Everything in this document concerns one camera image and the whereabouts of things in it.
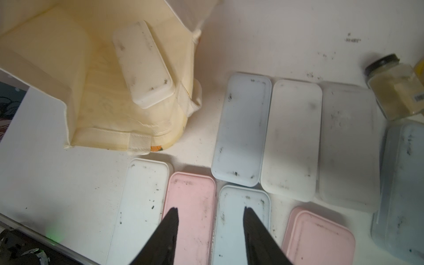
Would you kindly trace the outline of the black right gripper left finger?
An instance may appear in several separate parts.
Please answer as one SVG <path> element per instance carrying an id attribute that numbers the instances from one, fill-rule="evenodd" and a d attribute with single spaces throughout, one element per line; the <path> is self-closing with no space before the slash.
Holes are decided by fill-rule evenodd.
<path id="1" fill-rule="evenodd" d="M 173 265 L 178 235 L 178 209 L 171 208 L 131 265 Z"/>

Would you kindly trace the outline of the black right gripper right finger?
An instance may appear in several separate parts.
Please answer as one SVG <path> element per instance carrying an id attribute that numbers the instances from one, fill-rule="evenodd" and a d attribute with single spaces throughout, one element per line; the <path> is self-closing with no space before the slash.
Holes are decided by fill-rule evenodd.
<path id="1" fill-rule="evenodd" d="M 252 208 L 245 207 L 243 227 L 248 265 L 292 265 Z"/>

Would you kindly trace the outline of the white pencil case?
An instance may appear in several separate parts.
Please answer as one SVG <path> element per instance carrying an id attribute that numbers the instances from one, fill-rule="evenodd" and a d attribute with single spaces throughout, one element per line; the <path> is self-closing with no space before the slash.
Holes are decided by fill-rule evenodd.
<path id="1" fill-rule="evenodd" d="M 173 167 L 135 158 L 128 166 L 107 255 L 107 265 L 128 265 L 140 253 L 161 221 Z"/>
<path id="2" fill-rule="evenodd" d="M 272 92 L 260 184 L 275 195 L 310 202 L 316 191 L 322 89 L 279 80 Z"/>

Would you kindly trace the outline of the pink pencil case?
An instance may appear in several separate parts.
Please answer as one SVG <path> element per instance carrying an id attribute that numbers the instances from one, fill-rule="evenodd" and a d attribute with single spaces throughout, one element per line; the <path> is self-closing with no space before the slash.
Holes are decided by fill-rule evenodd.
<path id="1" fill-rule="evenodd" d="M 215 219 L 216 183 L 209 176 L 174 173 L 168 182 L 163 215 L 178 210 L 176 265 L 209 264 Z"/>

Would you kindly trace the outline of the light blue pencil case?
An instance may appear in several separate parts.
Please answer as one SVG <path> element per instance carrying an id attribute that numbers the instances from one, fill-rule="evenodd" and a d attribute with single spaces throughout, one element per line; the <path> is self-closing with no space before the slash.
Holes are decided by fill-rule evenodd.
<path id="1" fill-rule="evenodd" d="M 245 187 L 258 184 L 271 95 L 268 77 L 235 73 L 229 78 L 211 166 L 216 179 Z"/>

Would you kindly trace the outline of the cream pencil case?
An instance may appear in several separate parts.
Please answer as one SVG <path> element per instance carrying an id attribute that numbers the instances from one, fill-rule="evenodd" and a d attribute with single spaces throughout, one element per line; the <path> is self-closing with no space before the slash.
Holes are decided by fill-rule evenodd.
<path id="1" fill-rule="evenodd" d="M 374 213 L 380 201 L 377 102 L 370 89 L 321 84 L 320 198 Z"/>

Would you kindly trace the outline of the grey pencil case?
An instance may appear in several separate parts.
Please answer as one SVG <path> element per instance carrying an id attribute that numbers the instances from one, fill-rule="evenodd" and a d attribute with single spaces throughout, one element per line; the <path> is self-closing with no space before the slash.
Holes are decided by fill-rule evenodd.
<path id="1" fill-rule="evenodd" d="M 412 265 L 424 262 L 424 126 L 388 129 L 380 169 L 381 201 L 373 215 L 374 243 Z"/>

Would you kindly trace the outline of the cream canvas tote bag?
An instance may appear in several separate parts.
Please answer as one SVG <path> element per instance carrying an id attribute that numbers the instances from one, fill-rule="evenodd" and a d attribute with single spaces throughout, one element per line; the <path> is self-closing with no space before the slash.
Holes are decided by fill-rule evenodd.
<path id="1" fill-rule="evenodd" d="M 172 146 L 202 106 L 194 55 L 217 1 L 2 1 L 1 70 L 63 102 L 66 146 L 141 155 Z M 174 94 L 142 109 L 130 95 L 113 34 L 144 21 Z"/>

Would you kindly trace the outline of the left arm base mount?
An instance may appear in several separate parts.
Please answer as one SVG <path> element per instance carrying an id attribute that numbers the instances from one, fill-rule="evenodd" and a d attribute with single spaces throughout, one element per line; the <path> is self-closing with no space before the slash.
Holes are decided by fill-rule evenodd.
<path id="1" fill-rule="evenodd" d="M 82 265 L 59 244 L 17 229 L 1 232 L 2 265 Z"/>

